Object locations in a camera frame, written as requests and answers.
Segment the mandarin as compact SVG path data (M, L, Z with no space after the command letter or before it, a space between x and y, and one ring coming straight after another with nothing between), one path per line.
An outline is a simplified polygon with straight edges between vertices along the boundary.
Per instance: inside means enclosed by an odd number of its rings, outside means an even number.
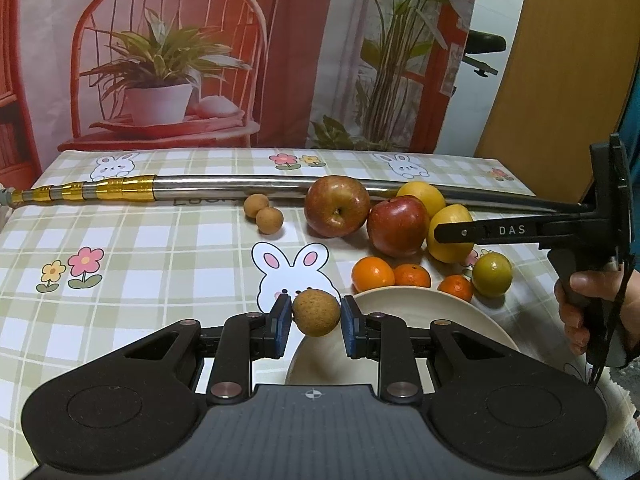
M462 274L446 276L439 283L437 289L466 302L470 302L474 294L472 283Z
M403 263L394 269L395 284L429 288L432 284L431 274L418 264Z
M352 267L352 286L357 292L393 286L395 273L383 259L367 256L358 260Z

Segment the brown longan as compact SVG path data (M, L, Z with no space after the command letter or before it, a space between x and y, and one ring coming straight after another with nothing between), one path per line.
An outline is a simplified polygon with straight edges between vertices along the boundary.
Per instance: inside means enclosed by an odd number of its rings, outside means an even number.
M262 234L276 234L283 226L283 214L277 208L265 207L256 214L255 223Z
M269 198L264 194L256 193L247 196L243 203L243 210L247 218L255 219L259 211L269 206Z
M309 337L331 333L341 317L340 304L323 290L308 288L293 302L293 318L299 330Z

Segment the bright red apple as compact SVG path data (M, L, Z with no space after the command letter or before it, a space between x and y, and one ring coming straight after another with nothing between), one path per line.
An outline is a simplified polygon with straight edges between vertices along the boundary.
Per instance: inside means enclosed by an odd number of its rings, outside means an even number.
M406 195L374 205L367 220L372 246L393 258L420 252L427 231L427 212L417 198Z

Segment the yellow lemon front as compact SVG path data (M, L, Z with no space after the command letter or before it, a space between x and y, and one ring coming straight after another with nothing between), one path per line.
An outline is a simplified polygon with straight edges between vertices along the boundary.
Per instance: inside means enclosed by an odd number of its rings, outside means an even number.
M470 222L472 216L465 206L454 204L442 208L431 218L426 237L426 248L436 260L447 263L465 263L474 248L473 243L439 243L435 240L435 229L444 223Z

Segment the yellow lemon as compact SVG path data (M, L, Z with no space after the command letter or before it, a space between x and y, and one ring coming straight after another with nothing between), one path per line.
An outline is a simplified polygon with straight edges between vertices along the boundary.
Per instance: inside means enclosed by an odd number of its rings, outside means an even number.
M465 263L474 248L473 243L439 243L435 240L435 229L444 223L470 222L472 216L465 206L454 204L442 208L431 218L426 237L426 248L436 260L447 263Z
M413 196L424 205L427 215L433 218L442 208L446 207L446 200L438 188L424 181L410 181L405 183L397 192L397 197Z

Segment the dark red-brown apple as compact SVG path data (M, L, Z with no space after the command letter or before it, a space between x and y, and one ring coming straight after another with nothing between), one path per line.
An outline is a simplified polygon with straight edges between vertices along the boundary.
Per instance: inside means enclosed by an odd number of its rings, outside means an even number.
M304 213L308 226L324 237L344 237L358 231L371 208L370 195L356 179L324 176L308 188Z

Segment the beige round plate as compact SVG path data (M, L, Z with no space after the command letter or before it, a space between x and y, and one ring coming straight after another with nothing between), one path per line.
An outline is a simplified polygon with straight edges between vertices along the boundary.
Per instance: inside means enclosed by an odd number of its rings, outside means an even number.
M424 336L413 344L410 330L428 330L436 320L455 322L499 344L516 348L511 337L488 315L446 292L394 286L362 292L354 300L368 331L367 341L356 343L356 349L364 351L363 357L355 360L347 354L350 342L344 338L341 327L323 337L306 337L288 368L286 382L289 385L370 385L376 388L381 364L406 365L408 357L414 356L422 388L431 392L433 385L426 359L431 343Z

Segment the mandarin front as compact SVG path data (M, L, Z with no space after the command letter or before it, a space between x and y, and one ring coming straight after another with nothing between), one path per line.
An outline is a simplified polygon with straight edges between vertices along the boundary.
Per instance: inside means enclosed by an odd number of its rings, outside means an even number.
M446 276L439 283L437 289L466 302L470 302L474 294L472 283L462 274Z

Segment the yellow-green round fruit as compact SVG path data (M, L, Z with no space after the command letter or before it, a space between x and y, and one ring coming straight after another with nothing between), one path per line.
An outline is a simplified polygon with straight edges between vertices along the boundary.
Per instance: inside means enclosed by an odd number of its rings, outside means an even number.
M513 280L510 260L498 252L482 255L472 271L472 283L475 289L488 298L503 296Z

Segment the checkered bunny tablecloth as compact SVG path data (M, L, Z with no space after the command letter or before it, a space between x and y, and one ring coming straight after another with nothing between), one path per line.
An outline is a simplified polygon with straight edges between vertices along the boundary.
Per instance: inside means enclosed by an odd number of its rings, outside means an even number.
M284 148L66 151L35 186L121 174L263 174L271 182L346 174L533 194L495 159ZM20 415L27 397L43 382L180 318L215 326L235 313L255 310L262 272L250 250L261 240L278 246L290 263L307 244L325 244L329 260L322 272L338 292L352 292L352 266L370 248L365 229L344 240L322 240L307 230L302 206L286 204L276 206L283 211L283 228L262 237L245 218L242 201L2 211L1 479L21 479L35 467ZM502 326L522 351L587 378L589 366L567 348L552 294L556 275L544 252L535 244L489 247L480 250L505 255L513 264L514 281L503 304L474 297L474 307ZM596 464L620 456L630 472L604 472L605 466L600 471L605 478L625 478L639 466L634 410L608 374L599 389L611 422Z

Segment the telescopic metal pole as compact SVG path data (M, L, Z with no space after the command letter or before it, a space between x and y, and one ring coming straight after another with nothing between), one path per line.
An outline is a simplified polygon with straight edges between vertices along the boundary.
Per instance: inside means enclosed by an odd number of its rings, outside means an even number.
M274 200L301 200L315 177L273 177L229 174L218 176L145 176L108 178L99 182L76 181L56 185L43 185L19 191L4 188L1 191L3 206L17 208L24 205L50 205L56 203L124 202L149 203L154 200L242 200L250 194L264 194ZM582 212L587 206L581 203L563 203L556 200L511 192L462 188L439 184L436 186L450 204L462 204L471 208L498 211L531 212Z

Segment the wooden board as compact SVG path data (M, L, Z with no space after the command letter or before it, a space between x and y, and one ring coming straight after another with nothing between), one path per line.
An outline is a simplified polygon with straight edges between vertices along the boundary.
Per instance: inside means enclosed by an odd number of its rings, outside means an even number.
M639 0L524 0L476 154L535 194L576 202L590 144L617 129L639 57Z

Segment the black exercise bike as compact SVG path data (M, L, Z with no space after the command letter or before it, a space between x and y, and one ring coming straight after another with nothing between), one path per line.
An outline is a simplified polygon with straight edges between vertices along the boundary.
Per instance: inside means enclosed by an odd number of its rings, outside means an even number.
M499 71L487 62L478 58L479 55L502 53L506 50L506 38L490 32L480 32L470 29L466 36L465 45L455 44L449 46L449 53L454 56L454 85L451 94L457 91L457 76L462 64L472 67L473 72L480 78L495 77Z

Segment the printed room backdrop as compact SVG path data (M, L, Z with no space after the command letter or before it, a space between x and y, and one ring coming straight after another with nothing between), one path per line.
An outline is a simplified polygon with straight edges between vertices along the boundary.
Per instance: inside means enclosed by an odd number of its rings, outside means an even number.
M1 180L56 152L430 154L475 0L1 0Z

